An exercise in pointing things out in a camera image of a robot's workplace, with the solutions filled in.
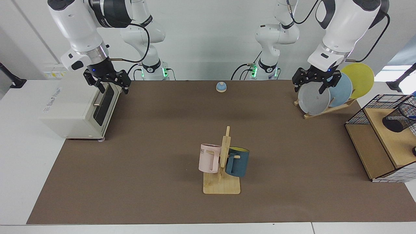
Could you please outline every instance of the brown table mat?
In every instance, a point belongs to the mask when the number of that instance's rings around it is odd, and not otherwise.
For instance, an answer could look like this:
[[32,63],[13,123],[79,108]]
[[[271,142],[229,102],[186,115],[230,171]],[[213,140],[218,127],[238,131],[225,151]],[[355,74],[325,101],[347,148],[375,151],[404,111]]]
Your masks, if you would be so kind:
[[[28,224],[408,222],[404,184],[372,183],[344,127],[358,104],[303,120],[290,81],[133,82],[106,141],[67,140]],[[240,195],[205,195],[201,143],[250,150]]]

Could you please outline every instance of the yellow plate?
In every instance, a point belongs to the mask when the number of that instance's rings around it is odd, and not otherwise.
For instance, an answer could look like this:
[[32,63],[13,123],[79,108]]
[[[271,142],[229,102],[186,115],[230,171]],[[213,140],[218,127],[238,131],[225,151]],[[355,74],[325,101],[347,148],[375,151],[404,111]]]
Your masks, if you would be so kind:
[[353,63],[344,67],[341,72],[345,73],[352,82],[355,90],[351,98],[356,99],[366,95],[374,85],[374,72],[364,63]]

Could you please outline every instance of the green indicator light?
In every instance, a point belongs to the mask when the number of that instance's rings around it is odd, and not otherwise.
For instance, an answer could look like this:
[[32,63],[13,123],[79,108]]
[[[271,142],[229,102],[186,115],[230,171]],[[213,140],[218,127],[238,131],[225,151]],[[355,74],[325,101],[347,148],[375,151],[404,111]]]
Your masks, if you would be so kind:
[[168,77],[168,71],[166,71],[166,69],[165,68],[162,68],[163,69],[163,76],[164,77]]
[[253,71],[251,72],[251,77],[255,78],[257,76],[257,67],[253,66]]

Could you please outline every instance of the pink mug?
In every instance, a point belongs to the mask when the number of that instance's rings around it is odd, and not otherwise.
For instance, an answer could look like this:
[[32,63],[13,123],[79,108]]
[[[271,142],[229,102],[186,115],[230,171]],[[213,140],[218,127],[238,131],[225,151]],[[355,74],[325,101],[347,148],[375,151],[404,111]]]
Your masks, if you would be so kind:
[[199,170],[206,173],[217,173],[219,168],[221,146],[201,144]]

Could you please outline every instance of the black wire basket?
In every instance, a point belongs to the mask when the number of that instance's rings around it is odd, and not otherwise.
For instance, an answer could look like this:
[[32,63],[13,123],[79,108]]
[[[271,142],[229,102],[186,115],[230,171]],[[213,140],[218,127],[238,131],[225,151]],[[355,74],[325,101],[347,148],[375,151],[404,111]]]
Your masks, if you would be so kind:
[[402,132],[416,123],[416,107],[402,103],[392,113],[383,118],[383,124],[392,132]]

